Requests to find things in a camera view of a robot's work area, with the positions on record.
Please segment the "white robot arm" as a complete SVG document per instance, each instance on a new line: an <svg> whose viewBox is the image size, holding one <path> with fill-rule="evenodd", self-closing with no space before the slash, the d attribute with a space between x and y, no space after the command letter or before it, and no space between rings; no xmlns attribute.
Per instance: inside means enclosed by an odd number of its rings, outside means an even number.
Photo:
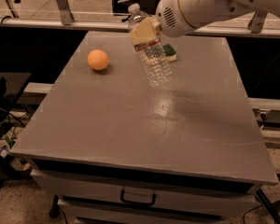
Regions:
<svg viewBox="0 0 280 224"><path fill-rule="evenodd" d="M170 37L190 34L207 24L228 21L254 10L280 18L280 0L160 0L155 15L140 16L129 6L129 36L134 45L150 42L162 32Z"/></svg>

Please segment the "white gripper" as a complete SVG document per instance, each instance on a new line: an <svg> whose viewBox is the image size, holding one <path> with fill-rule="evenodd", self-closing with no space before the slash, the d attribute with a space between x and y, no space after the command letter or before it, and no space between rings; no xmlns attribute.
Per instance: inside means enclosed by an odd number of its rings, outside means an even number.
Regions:
<svg viewBox="0 0 280 224"><path fill-rule="evenodd" d="M229 20L236 10L232 0L161 0L156 17L129 23L129 37L134 46L155 40L162 31L179 37L215 21Z"/></svg>

